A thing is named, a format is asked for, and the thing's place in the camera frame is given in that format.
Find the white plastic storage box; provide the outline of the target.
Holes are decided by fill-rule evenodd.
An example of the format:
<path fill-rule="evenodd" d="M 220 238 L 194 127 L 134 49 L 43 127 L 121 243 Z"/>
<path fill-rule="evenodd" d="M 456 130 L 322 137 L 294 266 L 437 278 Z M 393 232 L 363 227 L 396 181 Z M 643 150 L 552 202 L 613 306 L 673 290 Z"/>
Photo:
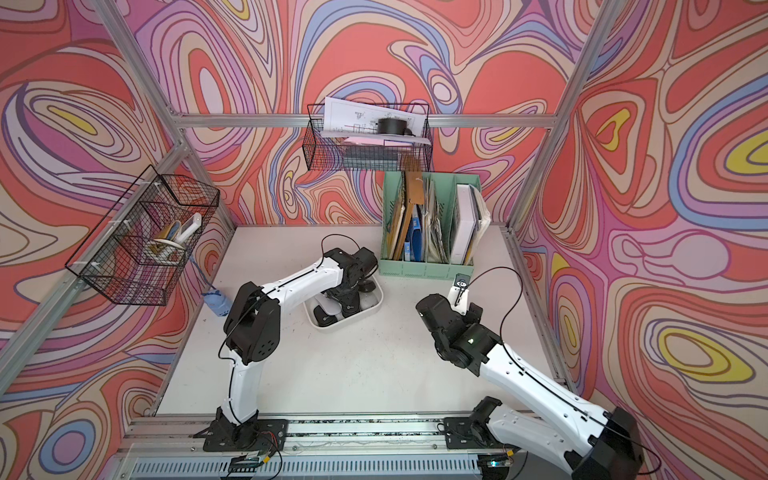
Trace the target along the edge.
<path fill-rule="evenodd" d="M 324 293 L 317 294 L 305 301 L 303 308 L 310 325 L 320 332 L 333 332 L 377 313 L 383 304 L 384 292 L 375 276 L 368 279 L 367 282 L 369 286 L 366 287 L 366 290 L 359 292 L 361 310 L 348 317 L 343 316 L 341 304 Z M 327 328 L 319 328 L 313 316 L 313 309 L 317 305 L 321 305 L 327 313 L 336 315 L 338 322 Z"/>

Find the black mouse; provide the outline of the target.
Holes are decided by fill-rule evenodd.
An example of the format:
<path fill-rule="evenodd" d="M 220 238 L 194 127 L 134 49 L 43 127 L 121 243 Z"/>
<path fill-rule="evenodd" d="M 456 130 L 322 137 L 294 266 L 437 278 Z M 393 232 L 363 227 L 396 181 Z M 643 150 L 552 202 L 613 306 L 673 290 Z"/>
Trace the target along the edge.
<path fill-rule="evenodd" d="M 314 307 L 313 316 L 319 328 L 327 328 L 338 322 L 337 316 L 327 313 L 321 305 Z"/>

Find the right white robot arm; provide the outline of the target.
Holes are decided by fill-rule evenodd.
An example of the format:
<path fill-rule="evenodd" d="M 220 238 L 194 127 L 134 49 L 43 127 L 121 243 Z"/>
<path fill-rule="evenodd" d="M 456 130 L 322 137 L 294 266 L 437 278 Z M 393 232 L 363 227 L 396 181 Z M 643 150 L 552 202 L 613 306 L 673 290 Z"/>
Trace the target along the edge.
<path fill-rule="evenodd" d="M 469 418 L 474 442 L 518 447 L 573 479 L 639 476 L 644 454 L 632 414 L 620 407 L 607 411 L 544 376 L 481 324 L 475 304 L 459 313 L 445 296 L 430 294 L 415 309 L 442 360 L 512 394 L 536 414 L 487 397 Z"/>

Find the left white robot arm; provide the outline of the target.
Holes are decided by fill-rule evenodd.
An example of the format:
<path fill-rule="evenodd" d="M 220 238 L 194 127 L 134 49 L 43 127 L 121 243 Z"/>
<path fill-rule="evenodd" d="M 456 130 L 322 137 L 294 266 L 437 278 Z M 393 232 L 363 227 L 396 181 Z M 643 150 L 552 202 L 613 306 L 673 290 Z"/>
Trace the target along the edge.
<path fill-rule="evenodd" d="M 281 318 L 308 305 L 319 329 L 362 319 L 383 300 L 373 275 L 375 254 L 366 247 L 349 254 L 340 248 L 314 264 L 264 285 L 243 284 L 224 323 L 222 357 L 232 362 L 221 413 L 239 427 L 258 415 L 258 388 L 264 361 L 277 349 Z"/>

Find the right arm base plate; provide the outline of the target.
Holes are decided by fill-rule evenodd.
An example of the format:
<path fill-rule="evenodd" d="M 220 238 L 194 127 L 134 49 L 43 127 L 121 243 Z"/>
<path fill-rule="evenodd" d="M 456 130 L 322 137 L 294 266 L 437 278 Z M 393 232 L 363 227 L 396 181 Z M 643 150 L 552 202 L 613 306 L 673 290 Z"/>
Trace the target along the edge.
<path fill-rule="evenodd" d="M 469 417 L 445 417 L 438 430 L 444 435 L 449 450 L 519 450 L 518 446 L 497 440 L 486 425 Z"/>

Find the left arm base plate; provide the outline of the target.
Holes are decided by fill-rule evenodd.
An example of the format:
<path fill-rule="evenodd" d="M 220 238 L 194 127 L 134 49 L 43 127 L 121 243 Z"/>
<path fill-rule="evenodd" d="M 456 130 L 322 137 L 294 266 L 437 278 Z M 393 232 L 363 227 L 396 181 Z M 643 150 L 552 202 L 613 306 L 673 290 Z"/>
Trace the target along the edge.
<path fill-rule="evenodd" d="M 281 451 L 287 438 L 286 419 L 251 419 L 235 425 L 220 416 L 214 419 L 202 436 L 205 452 Z"/>

